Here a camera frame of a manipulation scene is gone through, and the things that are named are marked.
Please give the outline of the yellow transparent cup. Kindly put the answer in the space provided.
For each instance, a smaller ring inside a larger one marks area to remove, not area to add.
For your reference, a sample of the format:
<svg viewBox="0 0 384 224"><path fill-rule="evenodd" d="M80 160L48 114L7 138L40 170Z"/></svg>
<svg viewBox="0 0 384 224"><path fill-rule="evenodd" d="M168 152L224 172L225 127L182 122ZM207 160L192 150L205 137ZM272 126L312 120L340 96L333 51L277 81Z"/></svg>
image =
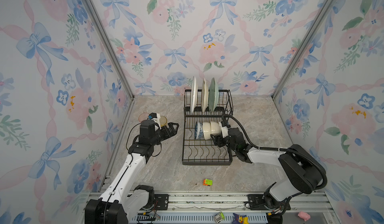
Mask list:
<svg viewBox="0 0 384 224"><path fill-rule="evenodd" d="M168 120L167 120L166 117L164 117L164 116L160 116L160 120L159 120L159 122L160 122L160 126L161 126L161 127L164 127L164 126L167 125Z"/></svg>

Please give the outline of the pink transparent cup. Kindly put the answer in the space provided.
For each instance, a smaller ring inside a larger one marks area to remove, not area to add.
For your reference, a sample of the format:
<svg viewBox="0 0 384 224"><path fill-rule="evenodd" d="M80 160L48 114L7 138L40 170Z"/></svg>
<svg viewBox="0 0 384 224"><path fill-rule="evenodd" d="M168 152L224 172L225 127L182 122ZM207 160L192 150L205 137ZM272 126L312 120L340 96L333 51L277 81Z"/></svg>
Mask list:
<svg viewBox="0 0 384 224"><path fill-rule="evenodd" d="M138 121L141 123L149 118L149 113L142 113L138 117Z"/></svg>

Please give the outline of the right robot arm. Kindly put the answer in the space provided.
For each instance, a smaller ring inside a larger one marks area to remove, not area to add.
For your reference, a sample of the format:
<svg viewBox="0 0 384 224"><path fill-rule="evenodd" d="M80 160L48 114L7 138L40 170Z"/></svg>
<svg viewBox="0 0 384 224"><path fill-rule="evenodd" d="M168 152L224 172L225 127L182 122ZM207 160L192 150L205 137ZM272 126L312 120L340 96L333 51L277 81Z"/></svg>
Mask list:
<svg viewBox="0 0 384 224"><path fill-rule="evenodd" d="M222 128L211 132L211 139L218 147L227 147L228 153L249 164L268 164L284 170L286 178L273 183L257 201L248 201L249 209L265 208L273 211L287 209L292 198L311 194L328 183L325 168L300 145L287 149L256 147L247 143L247 135L238 128Z"/></svg>

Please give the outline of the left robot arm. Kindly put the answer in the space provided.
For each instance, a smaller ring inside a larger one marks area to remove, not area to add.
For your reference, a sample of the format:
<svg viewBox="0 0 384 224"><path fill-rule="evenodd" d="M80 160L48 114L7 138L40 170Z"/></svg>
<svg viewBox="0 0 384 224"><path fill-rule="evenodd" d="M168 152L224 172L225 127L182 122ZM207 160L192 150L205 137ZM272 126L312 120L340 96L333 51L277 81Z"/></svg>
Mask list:
<svg viewBox="0 0 384 224"><path fill-rule="evenodd" d="M132 194L130 190L140 171L154 156L154 147L174 137L178 129L177 123L161 127L154 119L140 123L140 133L133 139L125 164L116 178L97 200L87 203L85 224L128 224L141 209L154 206L153 187L139 185Z"/></svg>

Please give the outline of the cream ceramic bowl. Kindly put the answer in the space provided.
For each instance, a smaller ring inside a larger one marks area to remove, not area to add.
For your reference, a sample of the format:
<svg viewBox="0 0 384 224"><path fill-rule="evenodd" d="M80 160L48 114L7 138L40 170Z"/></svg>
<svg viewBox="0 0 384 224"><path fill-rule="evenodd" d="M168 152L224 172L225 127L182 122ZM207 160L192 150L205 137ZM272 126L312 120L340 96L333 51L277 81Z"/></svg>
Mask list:
<svg viewBox="0 0 384 224"><path fill-rule="evenodd" d="M211 135L220 135L221 133L221 125L219 123L203 122L203 136L206 141L211 139Z"/></svg>

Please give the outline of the blue floral bowl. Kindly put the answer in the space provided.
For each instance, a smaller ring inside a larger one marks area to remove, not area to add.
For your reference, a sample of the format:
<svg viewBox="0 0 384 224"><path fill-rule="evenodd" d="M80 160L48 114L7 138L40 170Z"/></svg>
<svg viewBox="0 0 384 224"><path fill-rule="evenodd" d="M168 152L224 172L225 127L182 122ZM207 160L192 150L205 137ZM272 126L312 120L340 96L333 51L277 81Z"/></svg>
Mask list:
<svg viewBox="0 0 384 224"><path fill-rule="evenodd" d="M203 124L201 122L196 122L195 124L195 132L194 132L195 140L200 140L204 137Z"/></svg>

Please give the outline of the small colourful toy cube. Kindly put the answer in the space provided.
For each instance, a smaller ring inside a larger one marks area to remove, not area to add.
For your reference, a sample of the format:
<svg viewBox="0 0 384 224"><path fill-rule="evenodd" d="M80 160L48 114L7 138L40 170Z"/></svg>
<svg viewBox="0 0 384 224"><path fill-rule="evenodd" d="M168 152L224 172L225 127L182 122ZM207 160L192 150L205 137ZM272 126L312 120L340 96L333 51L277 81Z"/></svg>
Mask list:
<svg viewBox="0 0 384 224"><path fill-rule="evenodd" d="M213 181L210 180L210 179L204 179L203 180L203 185L204 186L212 186L213 185Z"/></svg>

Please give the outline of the white plate with blue rim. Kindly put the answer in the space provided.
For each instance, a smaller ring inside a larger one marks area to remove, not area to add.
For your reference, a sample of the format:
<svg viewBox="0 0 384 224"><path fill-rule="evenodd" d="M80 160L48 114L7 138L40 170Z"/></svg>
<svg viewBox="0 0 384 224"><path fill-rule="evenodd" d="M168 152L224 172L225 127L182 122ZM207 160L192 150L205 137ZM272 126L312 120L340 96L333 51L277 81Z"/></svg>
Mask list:
<svg viewBox="0 0 384 224"><path fill-rule="evenodd" d="M193 85L191 89L191 108L190 108L191 115L194 114L194 111L197 105L197 98L198 98L198 83L197 83L197 78L194 76Z"/></svg>

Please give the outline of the green plate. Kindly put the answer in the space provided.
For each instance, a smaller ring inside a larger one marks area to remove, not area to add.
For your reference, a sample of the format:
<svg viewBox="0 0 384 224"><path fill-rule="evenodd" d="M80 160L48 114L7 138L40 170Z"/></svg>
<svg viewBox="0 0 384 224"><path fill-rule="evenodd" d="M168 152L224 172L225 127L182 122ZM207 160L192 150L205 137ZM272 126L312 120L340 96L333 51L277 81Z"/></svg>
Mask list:
<svg viewBox="0 0 384 224"><path fill-rule="evenodd" d="M212 78L209 88L209 110L213 113L219 101L219 85L215 78Z"/></svg>

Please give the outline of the cream plate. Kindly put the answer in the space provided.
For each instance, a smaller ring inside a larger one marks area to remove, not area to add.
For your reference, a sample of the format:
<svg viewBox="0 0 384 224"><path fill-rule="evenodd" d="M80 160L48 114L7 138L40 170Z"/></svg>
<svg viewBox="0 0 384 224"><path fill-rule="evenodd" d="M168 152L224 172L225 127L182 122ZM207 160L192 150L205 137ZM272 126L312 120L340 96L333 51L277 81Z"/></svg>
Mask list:
<svg viewBox="0 0 384 224"><path fill-rule="evenodd" d="M202 112L205 113L208 108L209 101L209 87L207 80L203 79L203 87L202 87Z"/></svg>

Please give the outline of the green white small box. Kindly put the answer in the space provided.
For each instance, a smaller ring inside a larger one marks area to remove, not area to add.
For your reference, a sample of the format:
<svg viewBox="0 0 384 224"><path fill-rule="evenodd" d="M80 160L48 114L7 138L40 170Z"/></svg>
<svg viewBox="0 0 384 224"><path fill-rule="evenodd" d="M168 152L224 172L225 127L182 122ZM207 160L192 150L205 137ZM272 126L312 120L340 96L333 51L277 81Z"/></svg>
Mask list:
<svg viewBox="0 0 384 224"><path fill-rule="evenodd" d="M224 220L226 219L225 215L223 212L219 212L218 214L216 214L214 216L214 221L219 224L221 222L223 222Z"/></svg>

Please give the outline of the purple yellow toy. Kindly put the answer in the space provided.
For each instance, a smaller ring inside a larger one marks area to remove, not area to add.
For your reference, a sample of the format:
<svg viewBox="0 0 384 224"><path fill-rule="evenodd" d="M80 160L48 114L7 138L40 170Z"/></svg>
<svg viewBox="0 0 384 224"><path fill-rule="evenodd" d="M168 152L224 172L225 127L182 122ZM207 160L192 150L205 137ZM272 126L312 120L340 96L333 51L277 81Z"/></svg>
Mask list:
<svg viewBox="0 0 384 224"><path fill-rule="evenodd" d="M233 213L233 215L234 219L232 221L232 224L249 224L249 218L247 217L247 215L239 215L235 213Z"/></svg>

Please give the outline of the pink toy pig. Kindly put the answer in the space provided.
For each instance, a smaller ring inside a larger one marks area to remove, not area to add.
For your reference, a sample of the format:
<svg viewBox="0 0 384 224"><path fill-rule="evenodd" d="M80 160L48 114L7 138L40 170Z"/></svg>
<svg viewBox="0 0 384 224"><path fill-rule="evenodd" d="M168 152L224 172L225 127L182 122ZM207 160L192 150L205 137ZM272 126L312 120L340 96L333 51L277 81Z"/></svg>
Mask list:
<svg viewBox="0 0 384 224"><path fill-rule="evenodd" d="M310 214L306 212L299 212L298 217L302 219L304 222L307 222L311 218Z"/></svg>

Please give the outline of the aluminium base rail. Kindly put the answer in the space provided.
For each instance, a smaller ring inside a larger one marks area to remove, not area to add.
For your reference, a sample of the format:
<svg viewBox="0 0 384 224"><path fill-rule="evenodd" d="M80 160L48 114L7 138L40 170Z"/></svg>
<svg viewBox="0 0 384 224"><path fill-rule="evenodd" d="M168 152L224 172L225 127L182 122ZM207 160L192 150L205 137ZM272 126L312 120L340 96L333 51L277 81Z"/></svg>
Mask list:
<svg viewBox="0 0 384 224"><path fill-rule="evenodd" d="M154 207L129 215L131 224L214 224L217 215L230 224L235 215L248 218L250 224L339 224L336 212L325 193L300 195L290 200L281 217L268 216L269 211L246 208L247 202L255 201L260 193L244 192L157 192ZM299 212L310 215L304 221Z"/></svg>

